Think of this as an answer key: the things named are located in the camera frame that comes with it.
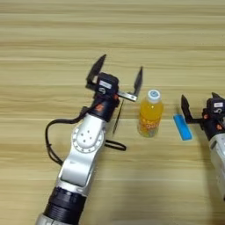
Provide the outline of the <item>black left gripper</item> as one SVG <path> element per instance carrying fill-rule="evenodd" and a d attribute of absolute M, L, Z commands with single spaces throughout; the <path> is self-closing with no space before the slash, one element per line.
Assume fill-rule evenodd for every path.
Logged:
<path fill-rule="evenodd" d="M 109 122 L 113 116 L 115 108 L 119 105 L 119 98 L 136 101 L 142 87 L 142 69 L 139 70 L 134 82 L 134 92 L 124 92 L 119 90 L 116 83 L 99 82 L 93 83 L 94 77 L 100 72 L 106 55 L 102 55 L 93 64 L 87 78 L 86 88 L 95 91 L 94 100 L 87 113 L 103 121 Z"/>

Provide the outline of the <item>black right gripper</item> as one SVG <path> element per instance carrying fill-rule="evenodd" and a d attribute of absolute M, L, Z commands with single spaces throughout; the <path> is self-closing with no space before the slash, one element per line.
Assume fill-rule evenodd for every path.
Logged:
<path fill-rule="evenodd" d="M 215 92 L 212 92 L 212 97 L 221 98 L 221 96 Z M 185 122 L 189 124 L 199 124 L 201 119 L 195 119 L 189 107 L 187 98 L 182 95 L 181 109 L 185 116 Z M 204 111 L 202 113 L 201 128 L 204 130 L 209 141 L 218 134 L 225 134 L 225 113 L 209 113 Z"/>

